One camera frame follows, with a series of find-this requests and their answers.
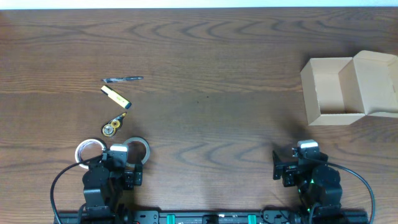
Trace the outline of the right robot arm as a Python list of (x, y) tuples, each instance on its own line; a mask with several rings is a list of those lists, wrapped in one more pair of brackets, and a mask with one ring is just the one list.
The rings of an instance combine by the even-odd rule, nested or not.
[(274, 151), (273, 179), (284, 187), (296, 187), (303, 207), (313, 218), (337, 215), (343, 194), (340, 173), (326, 163), (328, 156), (315, 148), (293, 148), (297, 161), (283, 162)]

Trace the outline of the white tape roll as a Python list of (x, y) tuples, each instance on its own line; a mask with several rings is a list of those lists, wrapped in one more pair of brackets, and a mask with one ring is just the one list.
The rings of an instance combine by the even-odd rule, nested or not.
[(75, 150), (75, 161), (76, 163), (78, 163), (78, 165), (84, 169), (88, 169), (88, 165), (85, 165), (83, 163), (83, 159), (82, 159), (82, 152), (84, 151), (84, 149), (90, 145), (97, 145), (101, 147), (102, 151), (106, 150), (106, 145), (103, 141), (100, 141), (98, 139), (86, 139), (84, 141), (82, 141), (81, 143), (79, 143), (79, 145), (76, 147)]

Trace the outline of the brown cardboard box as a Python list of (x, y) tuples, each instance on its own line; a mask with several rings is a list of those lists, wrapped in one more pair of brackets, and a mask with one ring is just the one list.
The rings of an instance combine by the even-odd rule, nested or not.
[(397, 56), (311, 58), (300, 72), (310, 126), (349, 125), (364, 116), (397, 117)]

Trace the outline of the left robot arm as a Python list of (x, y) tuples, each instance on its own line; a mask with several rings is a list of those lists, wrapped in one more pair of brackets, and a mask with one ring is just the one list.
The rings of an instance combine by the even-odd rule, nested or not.
[(85, 221), (127, 223), (131, 213), (120, 202), (125, 190), (142, 185), (143, 163), (127, 165), (127, 152), (104, 151), (88, 165), (84, 174)]

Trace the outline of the yellow correction tape dispenser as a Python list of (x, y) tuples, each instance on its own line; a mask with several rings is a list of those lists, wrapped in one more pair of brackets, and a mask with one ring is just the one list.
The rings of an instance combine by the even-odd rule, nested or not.
[(126, 115), (127, 113), (123, 112), (104, 124), (101, 128), (102, 135), (108, 138), (113, 137), (117, 133), (117, 131), (123, 126), (123, 119), (126, 117)]

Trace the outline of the grey tape roll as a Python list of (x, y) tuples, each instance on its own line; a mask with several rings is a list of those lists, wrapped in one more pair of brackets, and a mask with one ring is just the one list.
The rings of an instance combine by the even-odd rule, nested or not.
[(144, 147), (146, 149), (146, 153), (145, 153), (145, 156), (141, 160), (141, 165), (144, 165), (148, 161), (148, 159), (150, 157), (150, 146), (149, 146), (149, 143), (144, 138), (133, 137), (133, 138), (129, 138), (129, 139), (125, 140), (123, 142), (123, 144), (128, 146), (132, 142), (139, 142), (139, 143), (144, 145)]

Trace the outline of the yellow highlighter marker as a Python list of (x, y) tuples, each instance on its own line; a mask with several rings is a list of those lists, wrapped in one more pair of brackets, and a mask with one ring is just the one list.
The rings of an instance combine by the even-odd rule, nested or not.
[(131, 102), (129, 100), (120, 95), (118, 92), (114, 91), (109, 86), (103, 85), (101, 87), (101, 91), (121, 107), (125, 109), (129, 109), (131, 107)]

